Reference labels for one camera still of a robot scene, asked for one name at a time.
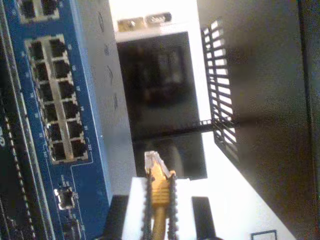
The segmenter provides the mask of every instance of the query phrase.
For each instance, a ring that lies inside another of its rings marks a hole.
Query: white surface
[[[189,179],[178,179],[176,181],[177,192],[177,217],[178,232],[181,240],[197,239],[194,212],[190,193]],[[146,200],[146,179],[134,177],[131,183],[131,191],[127,210],[125,213],[122,239],[140,240],[142,237],[141,228],[144,218],[144,202]],[[166,226],[165,240],[168,239],[168,221]]]
[[[114,31],[118,20],[169,12],[170,24],[199,21],[196,0],[109,0]]]
[[[277,230],[278,240],[294,240],[276,214],[203,133],[208,179],[191,181],[193,196],[209,198],[216,235],[224,240],[250,240],[251,233]]]

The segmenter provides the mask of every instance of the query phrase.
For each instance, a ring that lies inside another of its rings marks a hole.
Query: network switch
[[[31,236],[98,238],[113,194],[128,194],[136,175],[108,2],[0,0],[0,23],[34,156],[26,180],[41,217]]]

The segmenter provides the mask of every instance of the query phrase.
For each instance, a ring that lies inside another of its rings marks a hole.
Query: black vent grille
[[[214,141],[229,159],[238,162],[231,83],[222,20],[214,21],[210,26],[202,29],[201,33],[211,117],[215,126]]]

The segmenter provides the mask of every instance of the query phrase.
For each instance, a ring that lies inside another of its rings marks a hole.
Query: ventilation slot
[[[202,30],[203,56],[214,120],[214,141],[231,160],[239,161],[236,130],[233,123],[231,78],[225,48],[222,20]]]

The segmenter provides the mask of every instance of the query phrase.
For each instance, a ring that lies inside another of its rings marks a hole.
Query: black panel
[[[129,196],[115,195],[112,198],[103,232],[103,240],[120,240],[125,224]]]
[[[300,2],[300,20],[303,47],[303,63],[307,100],[310,107],[312,127],[312,150],[317,176],[317,199],[320,194],[320,4],[317,0]],[[318,201],[318,223],[320,208]]]
[[[209,199],[207,197],[193,196],[192,206],[197,239],[218,240],[219,238],[216,238]]]
[[[144,152],[153,150],[178,177],[206,178],[201,134],[179,135],[199,122],[188,33],[120,42],[117,48],[137,176],[146,175]]]
[[[216,0],[202,10],[223,23],[239,158],[230,159],[297,239],[316,239],[298,4]]]

